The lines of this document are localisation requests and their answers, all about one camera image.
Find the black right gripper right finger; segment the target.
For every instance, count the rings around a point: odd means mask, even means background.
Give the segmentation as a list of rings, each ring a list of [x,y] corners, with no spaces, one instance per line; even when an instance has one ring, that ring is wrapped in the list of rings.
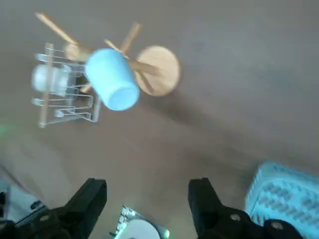
[[[239,209],[223,205],[208,178],[191,179],[188,203],[199,239],[301,239],[291,224],[268,219],[261,226]]]

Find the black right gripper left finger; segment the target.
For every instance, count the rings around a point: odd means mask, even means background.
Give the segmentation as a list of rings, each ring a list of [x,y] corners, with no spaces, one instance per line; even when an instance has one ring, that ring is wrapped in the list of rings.
[[[104,179],[89,178],[62,207],[43,206],[21,220],[0,222],[2,239],[87,239],[107,202]]]

